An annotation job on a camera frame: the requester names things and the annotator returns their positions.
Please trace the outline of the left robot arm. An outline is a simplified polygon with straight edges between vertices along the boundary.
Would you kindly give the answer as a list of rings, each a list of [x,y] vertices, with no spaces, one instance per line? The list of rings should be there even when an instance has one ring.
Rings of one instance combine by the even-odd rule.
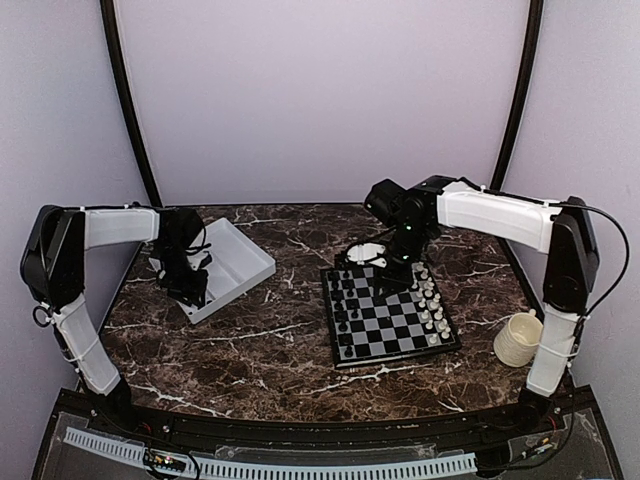
[[[85,299],[85,254],[126,243],[146,243],[160,264],[158,284],[170,298],[189,307],[206,304],[208,272],[194,265],[208,248],[205,226],[192,208],[125,206],[43,206],[20,263],[20,275],[52,326],[67,362],[95,394],[111,395],[121,375],[107,355]]]

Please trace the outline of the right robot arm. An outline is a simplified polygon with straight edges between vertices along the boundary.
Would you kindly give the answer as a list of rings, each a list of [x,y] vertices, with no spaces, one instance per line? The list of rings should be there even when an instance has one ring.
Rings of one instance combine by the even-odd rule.
[[[579,197],[540,200],[487,189],[465,177],[439,175],[409,189],[382,180],[371,188],[364,207],[393,236],[380,252],[360,254],[356,260],[375,261],[381,286],[393,292],[409,285],[411,265],[443,227],[498,239],[527,293],[533,291],[531,281],[513,246],[523,245],[545,257],[542,297],[536,303],[543,315],[542,336],[526,380],[527,390],[536,395],[510,413],[510,424],[517,432],[534,432],[549,416],[549,405],[542,397],[557,390],[579,351],[584,326],[599,305],[589,300],[600,265],[590,217],[601,214],[616,229],[621,224]]]

